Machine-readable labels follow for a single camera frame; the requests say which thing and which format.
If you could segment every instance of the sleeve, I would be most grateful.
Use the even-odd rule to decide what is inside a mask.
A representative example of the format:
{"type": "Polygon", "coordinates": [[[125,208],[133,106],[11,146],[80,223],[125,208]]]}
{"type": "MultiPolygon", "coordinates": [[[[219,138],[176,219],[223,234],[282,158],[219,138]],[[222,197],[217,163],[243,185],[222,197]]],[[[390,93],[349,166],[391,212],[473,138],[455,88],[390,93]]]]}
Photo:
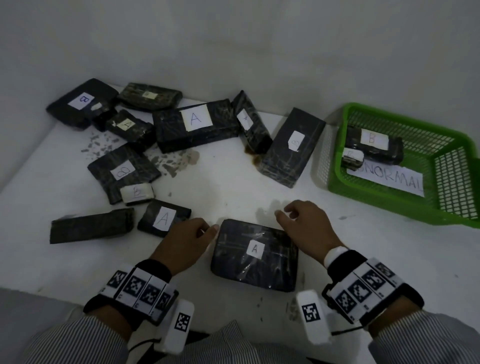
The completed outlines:
{"type": "Polygon", "coordinates": [[[480,335],[452,317],[418,311],[382,330],[369,350],[378,364],[480,363],[480,335]]]}
{"type": "Polygon", "coordinates": [[[54,326],[32,337],[22,353],[25,364],[122,364],[126,342],[94,316],[54,326]]]}

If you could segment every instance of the right hand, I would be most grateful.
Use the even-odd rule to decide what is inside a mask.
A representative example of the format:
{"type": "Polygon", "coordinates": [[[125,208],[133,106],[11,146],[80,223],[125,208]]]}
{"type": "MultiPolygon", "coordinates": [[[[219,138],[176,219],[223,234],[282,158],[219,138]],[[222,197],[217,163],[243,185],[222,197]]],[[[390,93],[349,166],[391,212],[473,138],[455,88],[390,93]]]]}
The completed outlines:
{"type": "Polygon", "coordinates": [[[290,217],[277,210],[277,222],[300,250],[320,264],[330,249],[344,246],[325,211],[313,202],[295,200],[285,206],[284,211],[289,212],[290,217]]]}

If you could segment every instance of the left hand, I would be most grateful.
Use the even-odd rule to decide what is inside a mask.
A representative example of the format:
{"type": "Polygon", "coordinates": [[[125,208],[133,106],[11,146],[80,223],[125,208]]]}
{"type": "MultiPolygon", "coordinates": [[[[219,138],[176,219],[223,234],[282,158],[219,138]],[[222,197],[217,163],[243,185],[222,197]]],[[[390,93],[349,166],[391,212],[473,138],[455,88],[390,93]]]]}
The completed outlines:
{"type": "Polygon", "coordinates": [[[215,238],[218,229],[218,225],[210,227],[202,218],[179,222],[172,226],[150,259],[164,264],[175,276],[196,263],[215,238]]]}

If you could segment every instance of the hand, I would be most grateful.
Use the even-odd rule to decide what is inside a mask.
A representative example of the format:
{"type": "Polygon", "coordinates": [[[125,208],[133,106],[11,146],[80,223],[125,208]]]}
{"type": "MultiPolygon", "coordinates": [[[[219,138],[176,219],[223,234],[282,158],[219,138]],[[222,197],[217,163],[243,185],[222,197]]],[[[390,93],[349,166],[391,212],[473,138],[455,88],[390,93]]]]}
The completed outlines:
{"type": "Polygon", "coordinates": [[[295,245],[306,255],[320,264],[330,249],[344,246],[333,231],[325,211],[311,201],[295,200],[284,208],[290,218],[282,211],[275,211],[275,217],[295,245]]]}
{"type": "Polygon", "coordinates": [[[218,225],[210,227],[202,218],[179,222],[173,225],[150,259],[164,264],[175,276],[196,263],[218,229],[218,225]]]}

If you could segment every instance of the cable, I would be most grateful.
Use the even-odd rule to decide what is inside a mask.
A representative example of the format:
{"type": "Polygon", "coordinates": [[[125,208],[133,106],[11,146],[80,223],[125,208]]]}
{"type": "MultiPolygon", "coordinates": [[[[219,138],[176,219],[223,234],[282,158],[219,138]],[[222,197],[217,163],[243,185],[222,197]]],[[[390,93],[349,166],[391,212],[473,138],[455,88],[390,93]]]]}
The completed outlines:
{"type": "Polygon", "coordinates": [[[346,334],[347,332],[360,330],[361,328],[363,328],[363,326],[357,326],[356,328],[349,328],[348,330],[343,330],[343,331],[332,331],[332,336],[346,334]]]}
{"type": "Polygon", "coordinates": [[[148,342],[152,342],[153,344],[157,344],[157,343],[159,343],[160,341],[162,341],[162,339],[149,339],[149,340],[141,341],[141,342],[139,342],[138,344],[133,345],[133,346],[128,350],[128,352],[131,352],[133,349],[138,348],[140,345],[147,344],[148,342]]]}

